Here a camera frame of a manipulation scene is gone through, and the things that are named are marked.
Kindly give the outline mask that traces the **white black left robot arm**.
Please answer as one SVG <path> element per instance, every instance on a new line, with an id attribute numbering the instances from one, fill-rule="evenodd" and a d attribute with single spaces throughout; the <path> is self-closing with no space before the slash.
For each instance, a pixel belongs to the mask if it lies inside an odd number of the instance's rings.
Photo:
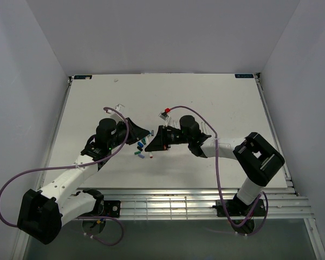
<path id="1" fill-rule="evenodd" d="M 79 216 L 103 214 L 104 196 L 95 189 L 77 189 L 98 173 L 114 150 L 122 144 L 132 145 L 149 135 L 130 118 L 116 122 L 100 120 L 71 169 L 67 169 L 38 191 L 28 190 L 22 199 L 17 227 L 43 244 L 51 243 L 61 228 Z"/>

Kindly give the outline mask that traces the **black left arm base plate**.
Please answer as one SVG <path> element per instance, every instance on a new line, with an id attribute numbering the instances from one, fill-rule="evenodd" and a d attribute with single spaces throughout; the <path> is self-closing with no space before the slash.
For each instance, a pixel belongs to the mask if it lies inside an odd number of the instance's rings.
<path id="1" fill-rule="evenodd" d="M 119 218 L 121 210 L 121 201 L 104 200 L 100 207 L 99 216 Z"/>

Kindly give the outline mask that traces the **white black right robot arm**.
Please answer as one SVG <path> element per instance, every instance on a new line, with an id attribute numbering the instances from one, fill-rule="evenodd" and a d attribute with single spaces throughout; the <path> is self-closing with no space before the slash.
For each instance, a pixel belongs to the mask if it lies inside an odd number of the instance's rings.
<path id="1" fill-rule="evenodd" d="M 166 151 L 171 145 L 187 144 L 189 151 L 200 158 L 220 158 L 238 161 L 246 174 L 232 203 L 240 215 L 247 215 L 253 202 L 283 167 L 283 156 L 259 133 L 252 132 L 244 138 L 217 139 L 205 132 L 205 125 L 196 122 L 191 115 L 182 116 L 179 127 L 161 125 L 155 137 L 145 148 L 146 152 Z"/>

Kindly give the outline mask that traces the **black capped white marker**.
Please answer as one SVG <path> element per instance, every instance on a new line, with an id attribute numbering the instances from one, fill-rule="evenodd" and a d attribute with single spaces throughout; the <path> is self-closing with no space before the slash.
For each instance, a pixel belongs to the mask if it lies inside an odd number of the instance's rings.
<path id="1" fill-rule="evenodd" d="M 204 134 L 207 133 L 204 122 L 201 122 L 201 130 L 202 130 L 202 132 L 203 132 Z"/>

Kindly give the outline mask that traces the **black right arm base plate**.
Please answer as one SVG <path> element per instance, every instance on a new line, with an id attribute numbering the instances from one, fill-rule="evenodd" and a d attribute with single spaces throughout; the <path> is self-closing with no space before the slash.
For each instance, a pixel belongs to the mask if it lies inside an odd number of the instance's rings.
<path id="1" fill-rule="evenodd" d="M 230 217 L 246 217 L 247 214 L 250 212 L 252 206 L 254 205 L 254 203 L 250 204 L 250 205 L 245 205 L 243 204 L 241 201 L 240 202 L 236 202 L 233 199 L 227 199 L 224 200 L 225 202 L 225 206 L 227 209 L 227 212 L 229 214 Z M 223 205 L 221 200 L 216 200 L 215 204 L 212 206 L 213 209 L 216 210 L 216 214 L 218 217 L 225 217 L 225 211 L 223 209 Z M 251 216 L 253 217 L 264 217 L 265 216 L 265 205 L 262 199 L 259 199 L 257 205 L 255 206 L 253 213 L 251 214 Z"/>

